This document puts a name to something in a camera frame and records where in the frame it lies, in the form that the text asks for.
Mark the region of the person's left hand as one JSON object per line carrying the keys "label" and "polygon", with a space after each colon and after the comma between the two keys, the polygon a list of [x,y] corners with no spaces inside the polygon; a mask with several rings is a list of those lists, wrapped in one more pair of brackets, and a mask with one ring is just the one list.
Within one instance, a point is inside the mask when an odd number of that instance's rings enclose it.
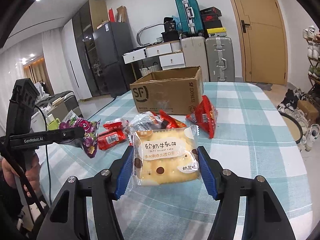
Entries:
{"label": "person's left hand", "polygon": [[[18,176],[18,174],[6,159],[2,160],[2,170],[5,183],[4,189],[1,190],[1,197],[13,199],[16,195],[15,176]],[[25,176],[35,193],[38,193],[40,190],[40,164],[37,154],[34,154],[31,162],[31,168],[25,172]]]}

